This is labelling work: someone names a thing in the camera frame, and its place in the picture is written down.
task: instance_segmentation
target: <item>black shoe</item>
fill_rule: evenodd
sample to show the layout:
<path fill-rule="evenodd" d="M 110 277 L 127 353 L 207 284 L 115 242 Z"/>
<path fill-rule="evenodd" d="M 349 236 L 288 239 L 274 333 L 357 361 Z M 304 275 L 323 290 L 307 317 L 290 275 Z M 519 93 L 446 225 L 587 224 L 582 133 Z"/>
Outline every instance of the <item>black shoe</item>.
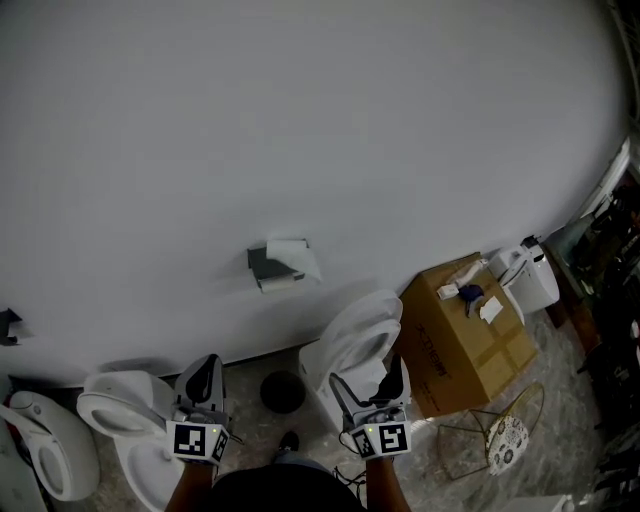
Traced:
<path fill-rule="evenodd" d="M 300 448 L 300 439 L 295 432 L 287 432 L 280 441 L 278 451 L 280 452 L 297 452 Z"/>

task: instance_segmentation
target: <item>tiled floor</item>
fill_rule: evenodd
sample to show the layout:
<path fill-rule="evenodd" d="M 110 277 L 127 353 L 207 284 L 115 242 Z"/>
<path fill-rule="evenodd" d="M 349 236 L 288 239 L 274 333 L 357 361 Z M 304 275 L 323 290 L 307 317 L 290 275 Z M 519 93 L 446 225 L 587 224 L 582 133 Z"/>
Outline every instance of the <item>tiled floor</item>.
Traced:
<path fill-rule="evenodd" d="M 544 409 L 523 459 L 502 476 L 481 472 L 452 482 L 438 462 L 437 425 L 464 422 L 468 417 L 457 414 L 433 422 L 416 422 L 412 453 L 397 457 L 394 463 L 414 512 L 497 512 L 514 496 L 573 494 L 580 501 L 590 491 L 603 440 L 593 430 L 599 413 L 589 377 L 575 372 L 583 359 L 579 341 L 570 325 L 556 331 L 545 313 L 528 318 L 527 329 L 538 346 L 539 357 L 503 396 L 487 407 L 500 410 L 530 383 L 539 381 L 544 385 Z M 295 371 L 295 368 L 296 353 L 285 352 L 225 370 L 233 432 L 244 439 L 245 445 L 229 446 L 221 472 L 268 464 L 287 430 L 298 432 L 305 456 L 327 468 L 337 466 L 351 477 L 364 469 L 358 458 L 324 427 L 310 400 L 285 416 L 262 405 L 259 396 L 262 380 L 274 370 Z M 412 418 L 420 419 L 416 408 L 412 410 Z M 60 504 L 59 509 L 145 510 L 122 475 L 112 440 L 94 435 L 101 460 L 100 488 L 89 499 Z M 466 445 L 461 450 L 468 451 L 470 447 Z"/>

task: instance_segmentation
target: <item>toilet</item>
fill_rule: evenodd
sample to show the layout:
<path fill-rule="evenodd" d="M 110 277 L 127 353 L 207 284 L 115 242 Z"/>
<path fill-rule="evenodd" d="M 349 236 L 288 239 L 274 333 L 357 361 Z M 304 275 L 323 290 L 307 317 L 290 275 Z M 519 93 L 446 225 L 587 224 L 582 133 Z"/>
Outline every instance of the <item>toilet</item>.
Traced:
<path fill-rule="evenodd" d="M 78 397 L 78 414 L 112 437 L 131 489 L 151 511 L 166 508 L 184 463 L 165 449 L 173 389 L 143 371 L 91 375 Z"/>
<path fill-rule="evenodd" d="M 100 481 L 100 465 L 87 426 L 37 393 L 18 391 L 9 405 L 0 405 L 0 417 L 18 429 L 47 492 L 59 501 L 92 494 Z"/>
<path fill-rule="evenodd" d="M 489 263 L 505 295 L 524 324 L 524 315 L 560 300 L 558 282 L 539 244 L 503 249 Z"/>
<path fill-rule="evenodd" d="M 336 373 L 361 400 L 378 392 L 383 359 L 400 333 L 402 302 L 390 290 L 367 295 L 342 311 L 320 339 L 300 349 L 299 373 L 327 425 L 342 432 L 342 409 L 329 385 Z"/>

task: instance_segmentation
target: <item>human arm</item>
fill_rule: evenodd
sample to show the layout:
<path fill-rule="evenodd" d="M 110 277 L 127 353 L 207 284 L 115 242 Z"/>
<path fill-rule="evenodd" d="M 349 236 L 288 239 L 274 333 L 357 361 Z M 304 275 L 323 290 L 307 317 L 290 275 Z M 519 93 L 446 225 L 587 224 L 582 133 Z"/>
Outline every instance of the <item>human arm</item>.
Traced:
<path fill-rule="evenodd" d="M 201 505 L 213 485 L 212 465 L 184 465 L 184 472 L 173 491 L 165 512 L 190 512 L 200 510 Z"/>
<path fill-rule="evenodd" d="M 367 461 L 367 508 L 372 512 L 411 512 L 390 458 Z"/>

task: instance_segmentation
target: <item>toilet bowl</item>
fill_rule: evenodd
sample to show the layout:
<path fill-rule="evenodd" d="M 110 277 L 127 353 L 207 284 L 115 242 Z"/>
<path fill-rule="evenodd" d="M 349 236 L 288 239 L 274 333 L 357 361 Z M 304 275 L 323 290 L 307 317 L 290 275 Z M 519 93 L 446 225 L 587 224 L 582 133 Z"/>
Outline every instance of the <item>toilet bowl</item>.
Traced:
<path fill-rule="evenodd" d="M 88 497 L 98 487 L 100 466 L 91 432 L 53 400 L 18 391 L 0 416 L 22 436 L 38 479 L 60 501 Z"/>
<path fill-rule="evenodd" d="M 92 375 L 78 397 L 78 413 L 98 432 L 112 437 L 127 482 L 152 511 L 166 508 L 184 463 L 164 447 L 173 390 L 143 371 Z"/>
<path fill-rule="evenodd" d="M 401 316 L 402 302 L 394 292 L 374 292 L 342 311 L 318 341 L 300 349 L 300 376 L 336 432 L 343 428 L 342 409 L 329 375 L 342 377 L 361 400 L 375 395 L 387 374 L 382 360 L 400 333 Z"/>

